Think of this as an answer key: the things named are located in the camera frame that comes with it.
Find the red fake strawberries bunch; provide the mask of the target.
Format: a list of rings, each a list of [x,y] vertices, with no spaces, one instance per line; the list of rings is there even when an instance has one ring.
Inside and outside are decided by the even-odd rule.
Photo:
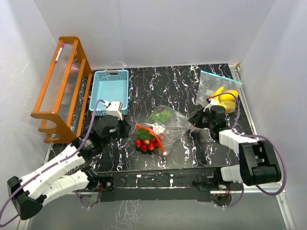
[[[163,146],[165,134],[163,132],[154,131],[149,127],[138,126],[134,135],[137,137],[135,140],[135,147],[139,148],[142,152],[165,152],[165,148]]]

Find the red zip clear bag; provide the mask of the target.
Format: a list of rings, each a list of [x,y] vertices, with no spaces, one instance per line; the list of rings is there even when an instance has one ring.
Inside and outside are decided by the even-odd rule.
[[[186,116],[166,105],[159,105],[154,109],[154,111],[158,109],[168,110],[172,114],[171,119],[161,124],[152,123],[148,118],[147,122],[137,123],[136,127],[149,127],[152,128],[154,131],[163,132],[165,134],[165,137],[163,139],[163,146],[165,148],[165,152],[157,152],[161,156],[166,157],[169,155],[169,153],[171,153],[174,143],[178,141],[190,129],[191,124],[189,123],[188,118]]]

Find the blue zip clear bag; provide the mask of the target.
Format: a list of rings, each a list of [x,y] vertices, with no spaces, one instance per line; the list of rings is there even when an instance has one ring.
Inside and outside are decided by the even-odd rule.
[[[221,105],[226,114],[236,109],[236,98],[242,82],[226,78],[206,71],[201,71],[199,88],[196,97],[196,105],[207,107],[208,105]]]

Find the light blue plastic basket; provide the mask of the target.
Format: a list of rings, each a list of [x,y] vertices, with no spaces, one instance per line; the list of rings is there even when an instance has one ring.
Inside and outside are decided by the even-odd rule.
[[[94,73],[89,110],[92,112],[97,100],[120,101],[121,113],[128,114],[129,72],[120,70],[98,70]]]

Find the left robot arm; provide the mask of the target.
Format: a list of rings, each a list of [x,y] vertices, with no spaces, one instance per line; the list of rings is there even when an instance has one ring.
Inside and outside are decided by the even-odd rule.
[[[30,219],[54,199],[77,190],[94,191],[100,187],[99,176],[91,167],[75,173],[71,170],[101,153],[112,142],[127,138],[129,130],[124,118],[105,115],[98,122],[91,122],[86,132],[40,168],[21,178],[10,178],[8,192],[18,217]]]

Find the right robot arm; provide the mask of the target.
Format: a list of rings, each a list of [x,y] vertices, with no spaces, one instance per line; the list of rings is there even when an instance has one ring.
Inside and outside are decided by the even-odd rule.
[[[189,122],[196,128],[208,129],[213,140],[239,154],[239,164],[214,170],[212,182],[217,189],[225,190],[231,182],[251,186],[281,180],[282,172],[272,144],[235,134],[227,124],[222,106],[200,109]]]

